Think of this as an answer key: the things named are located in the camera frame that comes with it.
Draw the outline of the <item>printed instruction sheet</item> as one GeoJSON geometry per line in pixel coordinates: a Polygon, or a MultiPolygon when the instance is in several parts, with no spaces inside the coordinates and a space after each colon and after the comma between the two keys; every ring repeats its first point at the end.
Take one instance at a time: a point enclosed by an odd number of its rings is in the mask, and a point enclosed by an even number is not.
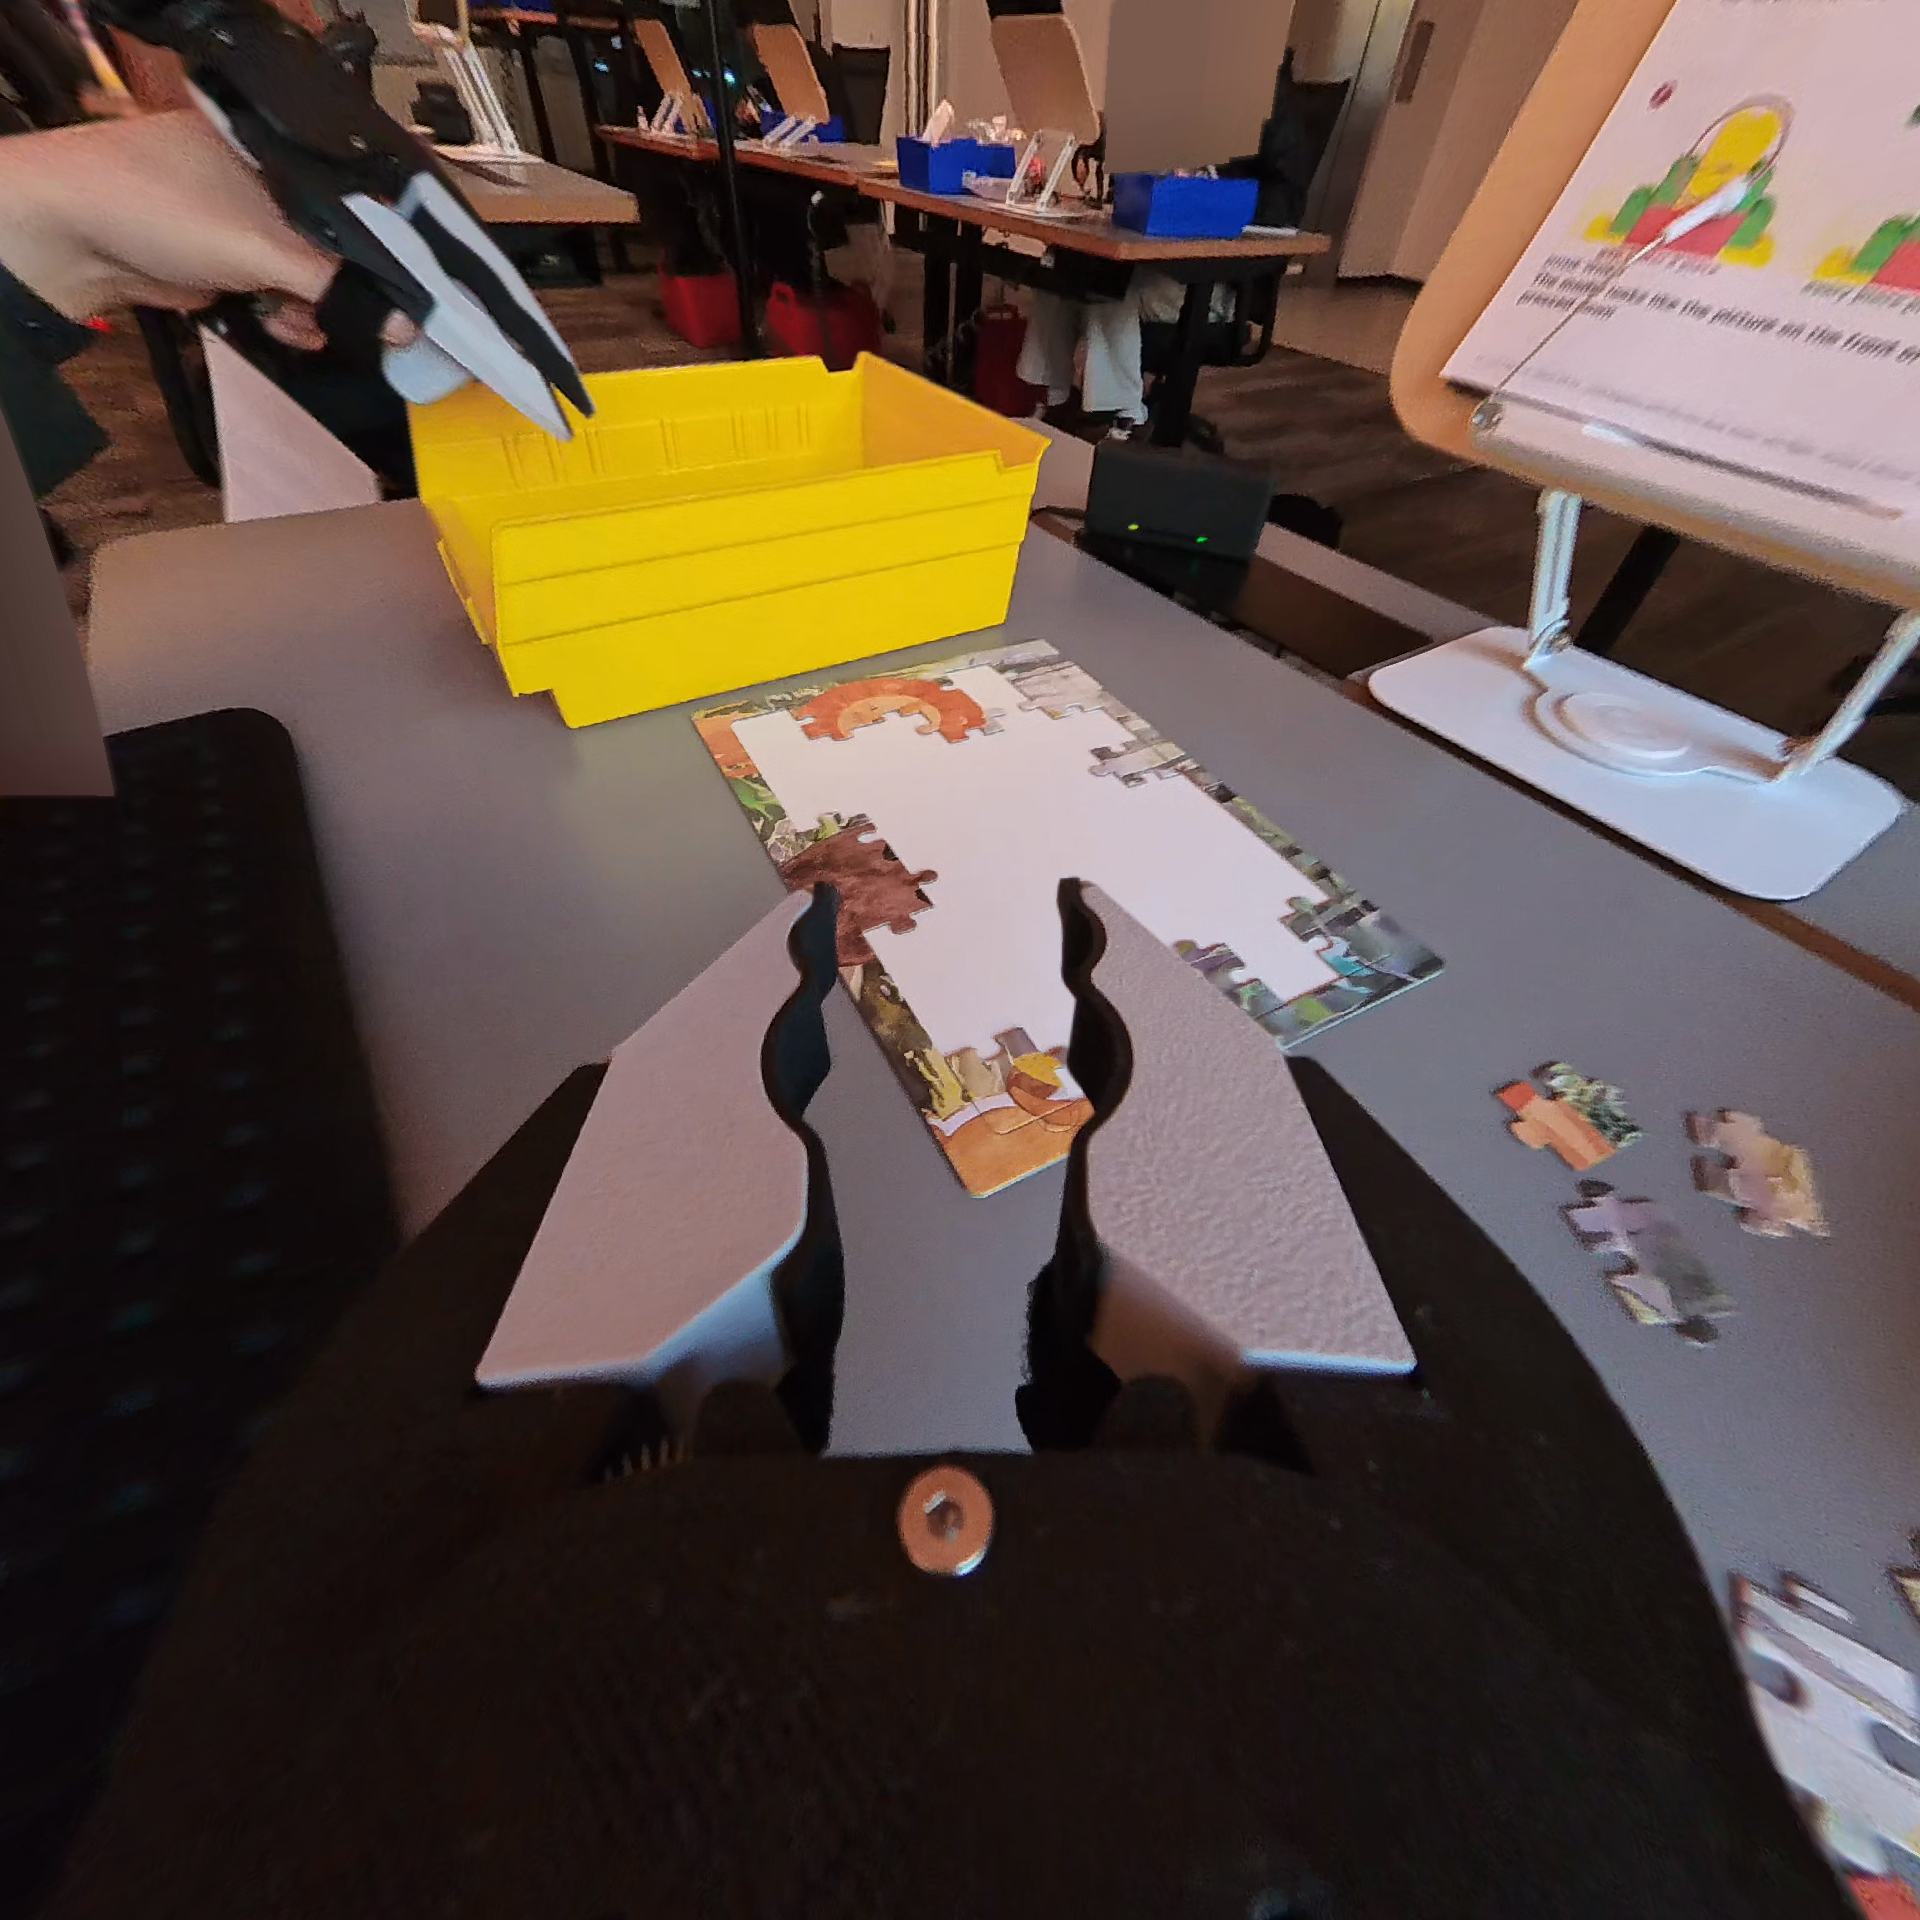
{"type": "Polygon", "coordinates": [[[1676,4],[1445,375],[1915,507],[1915,4],[1676,4]]]}

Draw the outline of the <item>puzzle frame tray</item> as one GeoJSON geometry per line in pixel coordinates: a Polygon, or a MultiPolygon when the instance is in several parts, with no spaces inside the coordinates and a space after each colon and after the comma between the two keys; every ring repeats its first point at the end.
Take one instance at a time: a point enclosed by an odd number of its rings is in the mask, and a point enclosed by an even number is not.
{"type": "Polygon", "coordinates": [[[910,934],[875,932],[866,946],[848,950],[835,925],[835,970],[973,1200],[1064,1162],[1075,1140],[945,1140],[935,1131],[955,1107],[950,1053],[993,1048],[1003,1030],[1024,1030],[1030,1044],[1064,1048],[1069,1063],[1070,998],[1057,916],[1064,880],[1113,895],[1167,946],[1235,946],[1282,1004],[1255,1018],[1282,1048],[1420,987],[1356,989],[1291,937],[1291,898],[1361,895],[1196,758],[1204,785],[1192,779],[1126,790],[1091,779],[1094,748],[1173,738],[1109,689],[1107,711],[1097,715],[1056,721],[1020,711],[1014,689],[995,668],[1049,658],[1069,661],[1046,639],[1022,639],[818,687],[757,689],[691,715],[777,871],[810,844],[824,814],[868,814],[903,867],[941,877],[923,889],[931,907],[910,934]],[[793,708],[826,687],[863,680],[955,687],[980,708],[998,708],[998,733],[947,745],[897,711],[848,738],[802,738],[793,708]]]}

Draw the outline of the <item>light background desk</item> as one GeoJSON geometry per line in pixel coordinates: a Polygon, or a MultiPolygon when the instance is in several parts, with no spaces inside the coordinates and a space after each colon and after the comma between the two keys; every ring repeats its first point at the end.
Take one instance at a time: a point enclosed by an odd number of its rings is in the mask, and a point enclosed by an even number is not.
{"type": "Polygon", "coordinates": [[[635,229],[635,201],[535,155],[435,147],[437,164],[488,229],[635,229]]]}

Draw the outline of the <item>cluster of loose puzzle pieces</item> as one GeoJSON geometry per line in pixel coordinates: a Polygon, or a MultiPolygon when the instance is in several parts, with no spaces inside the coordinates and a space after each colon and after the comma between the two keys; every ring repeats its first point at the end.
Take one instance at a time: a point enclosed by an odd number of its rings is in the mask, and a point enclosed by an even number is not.
{"type": "Polygon", "coordinates": [[[1915,1916],[1915,1528],[1885,1568],[1907,1630],[1870,1642],[1827,1584],[1727,1568],[1727,1624],[1766,1754],[1861,1916],[1915,1916]]]}

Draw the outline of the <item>black pole stand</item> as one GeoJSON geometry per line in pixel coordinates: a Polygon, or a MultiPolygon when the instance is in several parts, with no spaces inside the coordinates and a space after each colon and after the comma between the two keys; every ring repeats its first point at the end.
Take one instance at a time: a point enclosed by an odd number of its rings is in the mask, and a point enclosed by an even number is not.
{"type": "Polygon", "coordinates": [[[737,186],[737,85],[734,85],[734,23],[729,4],[706,4],[709,42],[710,42],[710,85],[716,85],[716,147],[718,147],[718,201],[726,214],[726,249],[737,311],[737,351],[744,360],[761,355],[754,276],[750,276],[750,235],[737,186]]]}

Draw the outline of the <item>wooden background desk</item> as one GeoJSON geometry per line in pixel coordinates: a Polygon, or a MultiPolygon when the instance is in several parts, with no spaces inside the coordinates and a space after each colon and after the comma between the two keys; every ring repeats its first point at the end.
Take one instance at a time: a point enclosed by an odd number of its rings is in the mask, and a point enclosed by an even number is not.
{"type": "Polygon", "coordinates": [[[1107,214],[1052,217],[1037,214],[1034,206],[998,206],[970,193],[922,193],[889,176],[854,176],[854,191],[863,201],[902,206],[947,225],[1020,235],[1046,249],[1082,251],[1126,265],[1263,265],[1275,258],[1320,258],[1333,249],[1328,235],[1307,229],[1248,229],[1225,240],[1143,235],[1119,229],[1107,214]]]}

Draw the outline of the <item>blue box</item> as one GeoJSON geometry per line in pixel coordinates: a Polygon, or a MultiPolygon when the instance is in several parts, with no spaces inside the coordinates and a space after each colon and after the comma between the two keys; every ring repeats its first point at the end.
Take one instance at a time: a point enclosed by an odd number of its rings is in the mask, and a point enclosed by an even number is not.
{"type": "Polygon", "coordinates": [[[970,181],[1012,181],[1020,147],[987,138],[893,142],[897,182],[910,193],[964,198],[970,181]]]}
{"type": "Polygon", "coordinates": [[[1260,181],[1209,175],[1118,175],[1113,225],[1162,241],[1231,241],[1255,225],[1260,181]]]}

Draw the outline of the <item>teal grey puzzle piece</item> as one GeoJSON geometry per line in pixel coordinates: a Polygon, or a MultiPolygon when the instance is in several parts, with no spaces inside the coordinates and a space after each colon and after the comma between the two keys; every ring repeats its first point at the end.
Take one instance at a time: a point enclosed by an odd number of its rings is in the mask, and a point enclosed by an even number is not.
{"type": "Polygon", "coordinates": [[[1356,895],[1296,895],[1286,903],[1282,927],[1339,979],[1364,994],[1417,987],[1442,970],[1422,940],[1356,895]]]}

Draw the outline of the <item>yellow brown puzzle piece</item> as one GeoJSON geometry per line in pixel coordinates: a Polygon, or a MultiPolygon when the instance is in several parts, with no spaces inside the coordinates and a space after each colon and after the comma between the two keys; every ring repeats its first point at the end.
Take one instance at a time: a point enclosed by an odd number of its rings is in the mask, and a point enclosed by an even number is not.
{"type": "Polygon", "coordinates": [[[1024,1030],[1003,1030],[993,1048],[964,1044],[947,1056],[955,1107],[935,1120],[945,1140],[1069,1143],[1091,1117],[1091,1100],[1070,1078],[1064,1048],[1030,1044],[1024,1030]]]}

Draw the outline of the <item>yellow plastic bin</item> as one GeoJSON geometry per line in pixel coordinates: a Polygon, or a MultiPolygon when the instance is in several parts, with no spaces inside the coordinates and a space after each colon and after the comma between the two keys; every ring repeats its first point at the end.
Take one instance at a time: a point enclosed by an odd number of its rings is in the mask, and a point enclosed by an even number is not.
{"type": "Polygon", "coordinates": [[[1005,621],[1052,442],[880,355],[588,375],[557,442],[480,385],[407,409],[478,636],[567,730],[1005,621]]]}

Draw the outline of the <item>small wooden document board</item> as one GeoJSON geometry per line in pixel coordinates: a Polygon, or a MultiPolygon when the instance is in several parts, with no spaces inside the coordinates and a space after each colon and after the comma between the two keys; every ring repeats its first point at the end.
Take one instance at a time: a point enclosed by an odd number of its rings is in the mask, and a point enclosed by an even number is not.
{"type": "Polygon", "coordinates": [[[1105,193],[1107,118],[1064,4],[988,4],[988,47],[1012,122],[1075,142],[1070,175],[1085,201],[1105,193]]]}

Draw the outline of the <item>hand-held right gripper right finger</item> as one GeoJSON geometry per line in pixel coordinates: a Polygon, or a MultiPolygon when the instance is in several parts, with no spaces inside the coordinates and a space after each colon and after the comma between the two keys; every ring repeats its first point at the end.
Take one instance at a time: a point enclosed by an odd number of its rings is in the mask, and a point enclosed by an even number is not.
{"type": "Polygon", "coordinates": [[[1118,1378],[1408,1378],[1413,1347],[1282,1048],[1113,895],[1064,880],[1056,1347],[1118,1378]]]}

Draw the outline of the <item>white hanging tag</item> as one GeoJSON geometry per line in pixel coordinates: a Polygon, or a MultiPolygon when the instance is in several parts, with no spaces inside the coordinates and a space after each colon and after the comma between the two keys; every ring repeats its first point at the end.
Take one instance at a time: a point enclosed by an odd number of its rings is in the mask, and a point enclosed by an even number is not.
{"type": "Polygon", "coordinates": [[[375,470],[277,384],[208,326],[200,330],[200,346],[221,475],[221,524],[382,504],[375,470]]]}

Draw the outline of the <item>person's left hand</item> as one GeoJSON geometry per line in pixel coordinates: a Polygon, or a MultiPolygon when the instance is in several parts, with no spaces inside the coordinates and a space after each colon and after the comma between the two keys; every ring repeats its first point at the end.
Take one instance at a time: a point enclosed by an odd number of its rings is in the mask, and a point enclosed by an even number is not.
{"type": "Polygon", "coordinates": [[[268,297],[291,351],[327,346],[318,306],[338,276],[196,113],[3,138],[3,269],[67,319],[268,297]]]}

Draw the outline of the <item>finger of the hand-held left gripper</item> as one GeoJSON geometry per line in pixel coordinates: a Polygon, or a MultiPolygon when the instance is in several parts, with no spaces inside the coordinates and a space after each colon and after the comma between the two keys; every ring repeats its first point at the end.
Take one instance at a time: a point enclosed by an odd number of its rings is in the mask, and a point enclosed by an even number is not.
{"type": "Polygon", "coordinates": [[[416,409],[483,389],[556,442],[574,360],[516,265],[455,193],[342,198],[342,294],[371,294],[385,385],[416,409]]]}
{"type": "Polygon", "coordinates": [[[525,422],[588,422],[571,351],[471,206],[435,175],[399,198],[399,254],[423,294],[423,339],[525,422]]]}

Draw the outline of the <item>metal page holder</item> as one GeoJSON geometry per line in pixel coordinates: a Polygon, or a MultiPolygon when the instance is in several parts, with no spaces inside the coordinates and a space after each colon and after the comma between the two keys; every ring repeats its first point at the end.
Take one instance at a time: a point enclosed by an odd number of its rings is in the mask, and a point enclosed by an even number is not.
{"type": "Polygon", "coordinates": [[[1717,193],[1699,201],[1692,208],[1676,214],[1652,240],[1645,240],[1641,246],[1637,246],[1631,251],[1627,251],[1622,258],[1617,258],[1593,287],[1586,287],[1570,311],[1553,319],[1548,326],[1548,332],[1540,337],[1538,346],[1531,346],[1510,372],[1504,372],[1478,402],[1475,413],[1470,417],[1475,435],[1490,435],[1500,417],[1502,417],[1502,399],[1508,397],[1508,389],[1514,385],[1514,380],[1576,319],[1585,316],[1593,303],[1607,300],[1613,294],[1613,287],[1622,280],[1622,276],[1637,265],[1641,265],[1650,254],[1656,251],[1672,251],[1680,240],[1692,240],[1692,232],[1714,225],[1717,218],[1740,214],[1747,193],[1752,191],[1752,182],[1760,182],[1766,176],[1766,169],[1747,169],[1745,176],[1727,181],[1725,186],[1717,186],[1717,193]]]}

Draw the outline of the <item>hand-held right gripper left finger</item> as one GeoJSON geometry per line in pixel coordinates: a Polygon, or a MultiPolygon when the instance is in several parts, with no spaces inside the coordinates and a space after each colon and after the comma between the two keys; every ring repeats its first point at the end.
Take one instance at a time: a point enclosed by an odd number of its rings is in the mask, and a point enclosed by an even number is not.
{"type": "Polygon", "coordinates": [[[777,1386],[829,1236],[807,1107],[829,1074],[835,898],[791,892],[608,1063],[480,1387],[777,1386]]]}

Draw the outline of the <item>black office chair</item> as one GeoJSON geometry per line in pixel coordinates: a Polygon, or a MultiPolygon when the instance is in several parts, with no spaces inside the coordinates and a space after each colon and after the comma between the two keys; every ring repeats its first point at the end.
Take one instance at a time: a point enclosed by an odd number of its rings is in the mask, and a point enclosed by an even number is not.
{"type": "MultiPolygon", "coordinates": [[[[1245,369],[1256,367],[1274,346],[1282,270],[1235,279],[1210,287],[1201,330],[1201,367],[1245,369]]],[[[1175,364],[1183,311],[1192,286],[1167,276],[1135,276],[1140,297],[1140,360],[1149,380],[1162,380],[1175,364]]]]}

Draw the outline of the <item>black charger box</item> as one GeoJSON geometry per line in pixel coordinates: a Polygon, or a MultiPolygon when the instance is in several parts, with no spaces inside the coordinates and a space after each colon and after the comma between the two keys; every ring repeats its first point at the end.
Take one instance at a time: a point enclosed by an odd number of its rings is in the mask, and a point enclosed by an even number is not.
{"type": "Polygon", "coordinates": [[[1105,442],[1091,459],[1085,533],[1097,541],[1251,563],[1269,499],[1263,469],[1196,449],[1105,442]]]}

